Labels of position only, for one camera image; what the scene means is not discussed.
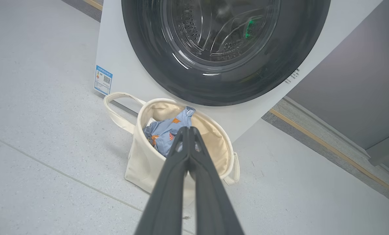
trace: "laundry basket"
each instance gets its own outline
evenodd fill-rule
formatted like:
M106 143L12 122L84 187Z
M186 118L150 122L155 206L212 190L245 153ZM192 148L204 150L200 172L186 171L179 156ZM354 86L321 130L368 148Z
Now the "laundry basket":
M132 98L142 106L136 120L136 126L109 107L109 103L118 98ZM111 119L119 127L133 134L133 143L124 175L125 179L151 193L166 158L151 146L142 129L151 118L156 121L174 118L186 105L165 98L145 102L123 92L114 92L107 95L104 103ZM191 122L199 130L220 179L228 185L237 183L239 180L238 155L233 151L226 132L213 119L200 111L193 114ZM184 206L191 204L194 199L195 182L188 173L184 180Z

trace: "washing machine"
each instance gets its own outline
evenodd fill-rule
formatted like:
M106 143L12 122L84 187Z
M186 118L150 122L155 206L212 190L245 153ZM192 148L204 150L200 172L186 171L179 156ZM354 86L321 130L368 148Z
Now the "washing machine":
M380 2L105 0L94 89L178 100L235 141Z

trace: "washing machine door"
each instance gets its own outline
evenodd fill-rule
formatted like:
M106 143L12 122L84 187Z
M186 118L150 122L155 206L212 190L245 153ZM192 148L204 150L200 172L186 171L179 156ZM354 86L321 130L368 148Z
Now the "washing machine door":
M303 62L330 0L122 0L130 42L162 87L226 106L278 86Z

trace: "tile floor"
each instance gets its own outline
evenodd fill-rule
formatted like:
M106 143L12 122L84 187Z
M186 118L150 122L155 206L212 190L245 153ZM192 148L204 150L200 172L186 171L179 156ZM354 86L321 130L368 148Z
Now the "tile floor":
M124 180L132 137L93 91L98 28L60 0L0 0L0 234L136 228L149 195ZM389 234L387 198L262 119L234 149L245 234Z

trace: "wall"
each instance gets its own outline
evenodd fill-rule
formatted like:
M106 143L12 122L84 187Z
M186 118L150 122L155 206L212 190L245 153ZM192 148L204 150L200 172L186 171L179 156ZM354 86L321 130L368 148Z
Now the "wall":
M389 137L389 0L288 97L364 149Z

